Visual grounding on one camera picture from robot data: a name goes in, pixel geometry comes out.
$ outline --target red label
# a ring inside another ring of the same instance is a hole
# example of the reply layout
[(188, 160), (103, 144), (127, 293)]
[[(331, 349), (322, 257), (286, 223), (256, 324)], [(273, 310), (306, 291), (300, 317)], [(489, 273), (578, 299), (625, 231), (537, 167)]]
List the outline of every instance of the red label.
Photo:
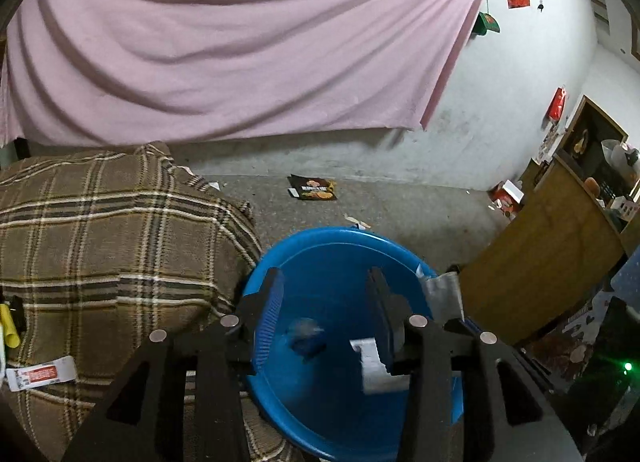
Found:
[(46, 381), (47, 379), (58, 379), (58, 371), (56, 370), (55, 366), (43, 366), (42, 368), (38, 368), (37, 370), (27, 372), (26, 375), (29, 376), (30, 384), (39, 381)]

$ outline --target red bag hanging on wall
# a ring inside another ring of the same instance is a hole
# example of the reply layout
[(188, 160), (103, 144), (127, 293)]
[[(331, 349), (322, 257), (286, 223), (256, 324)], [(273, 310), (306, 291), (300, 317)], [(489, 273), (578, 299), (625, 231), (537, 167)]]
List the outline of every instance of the red bag hanging on wall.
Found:
[(566, 90), (564, 87), (558, 87), (556, 90), (556, 95), (549, 105), (549, 109), (546, 111), (546, 116), (551, 119), (551, 121), (558, 123), (562, 116), (562, 110), (564, 109), (564, 100), (566, 99)]

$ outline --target silver screw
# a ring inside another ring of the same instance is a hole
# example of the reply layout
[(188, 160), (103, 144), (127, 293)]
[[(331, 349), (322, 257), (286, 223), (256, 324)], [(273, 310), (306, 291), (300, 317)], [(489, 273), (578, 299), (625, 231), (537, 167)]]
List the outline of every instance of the silver screw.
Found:
[(488, 345), (495, 345), (496, 343), (498, 343), (498, 338), (493, 332), (487, 331), (480, 334), (480, 341)]
[(220, 325), (222, 327), (231, 328), (240, 323), (240, 318), (235, 314), (225, 314), (220, 318)]
[(162, 343), (162, 341), (166, 339), (166, 330), (157, 328), (149, 334), (149, 339), (153, 341), (153, 343)]
[(409, 325), (411, 325), (412, 327), (417, 327), (417, 328), (426, 327), (428, 322), (429, 320), (427, 320), (427, 318), (425, 318), (421, 314), (414, 314), (412, 315), (412, 317), (409, 318)]

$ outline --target green hanging object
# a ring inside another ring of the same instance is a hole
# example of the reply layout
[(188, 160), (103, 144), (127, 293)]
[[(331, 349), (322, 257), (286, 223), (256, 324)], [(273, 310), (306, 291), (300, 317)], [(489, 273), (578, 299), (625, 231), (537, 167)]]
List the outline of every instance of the green hanging object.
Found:
[(471, 33), (474, 35), (484, 36), (487, 31), (500, 32), (500, 26), (498, 22), (489, 13), (478, 13), (478, 18), (474, 24), (474, 28), (471, 29)]

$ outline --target concrete floor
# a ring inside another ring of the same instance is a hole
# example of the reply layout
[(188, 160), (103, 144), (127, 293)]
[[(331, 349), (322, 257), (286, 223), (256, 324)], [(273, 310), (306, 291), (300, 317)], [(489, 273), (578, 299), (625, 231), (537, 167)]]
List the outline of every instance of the concrete floor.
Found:
[(368, 223), (425, 260), (437, 272), (473, 260), (508, 220), (489, 209), (484, 191), (391, 182), (338, 181), (337, 201), (301, 201), (284, 177), (208, 177), (222, 192), (248, 200), (268, 249), (303, 229), (350, 226), (344, 214)]

